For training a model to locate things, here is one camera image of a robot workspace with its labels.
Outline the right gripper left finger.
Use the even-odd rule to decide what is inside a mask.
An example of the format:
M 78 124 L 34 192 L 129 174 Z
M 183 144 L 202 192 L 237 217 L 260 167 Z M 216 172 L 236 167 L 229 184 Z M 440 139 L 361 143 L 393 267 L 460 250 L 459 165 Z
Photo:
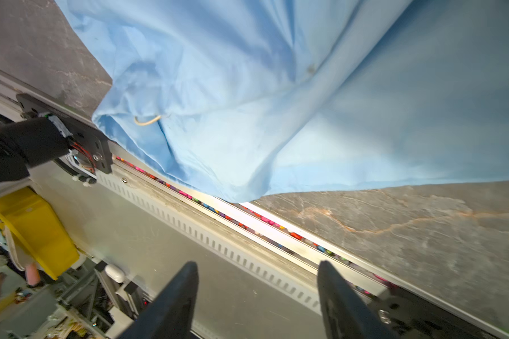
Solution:
M 192 338 L 198 266 L 188 261 L 119 339 Z

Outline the light blue jacket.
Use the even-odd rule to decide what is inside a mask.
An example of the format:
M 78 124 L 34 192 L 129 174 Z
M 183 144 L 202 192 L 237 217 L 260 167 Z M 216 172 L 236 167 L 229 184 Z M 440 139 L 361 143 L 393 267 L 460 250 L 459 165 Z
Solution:
M 93 123 L 243 203 L 509 181 L 509 1 L 59 1 L 112 79 Z

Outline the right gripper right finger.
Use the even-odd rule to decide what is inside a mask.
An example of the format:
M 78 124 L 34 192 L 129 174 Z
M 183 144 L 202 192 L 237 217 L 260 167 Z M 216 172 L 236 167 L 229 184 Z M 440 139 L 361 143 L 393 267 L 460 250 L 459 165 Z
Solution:
M 322 320 L 328 338 L 396 338 L 329 261 L 317 275 Z

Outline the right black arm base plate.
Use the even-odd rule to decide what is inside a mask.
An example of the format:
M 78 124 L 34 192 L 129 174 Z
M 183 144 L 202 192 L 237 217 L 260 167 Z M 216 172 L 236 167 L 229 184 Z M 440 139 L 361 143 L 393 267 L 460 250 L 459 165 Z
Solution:
M 494 338 L 495 336 L 399 287 L 368 304 L 398 338 Z

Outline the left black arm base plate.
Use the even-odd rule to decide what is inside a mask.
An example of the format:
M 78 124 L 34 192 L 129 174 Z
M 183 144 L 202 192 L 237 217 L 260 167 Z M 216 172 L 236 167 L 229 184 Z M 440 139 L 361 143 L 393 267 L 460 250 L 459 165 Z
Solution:
M 29 94 L 18 94 L 16 99 L 28 119 L 46 117 L 57 126 L 68 140 L 69 159 L 78 168 L 93 177 L 98 171 L 112 172 L 112 152 L 102 132 Z

